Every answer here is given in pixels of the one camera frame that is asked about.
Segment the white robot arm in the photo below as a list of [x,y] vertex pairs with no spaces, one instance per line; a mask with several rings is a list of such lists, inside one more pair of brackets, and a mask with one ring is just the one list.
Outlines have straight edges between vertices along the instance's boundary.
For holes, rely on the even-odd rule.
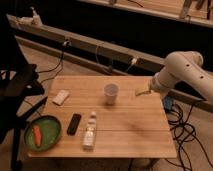
[[196,51],[176,51],[167,55],[164,67],[135,95],[157,92],[165,97],[177,83],[183,81],[213,104],[213,75],[202,69],[203,56]]

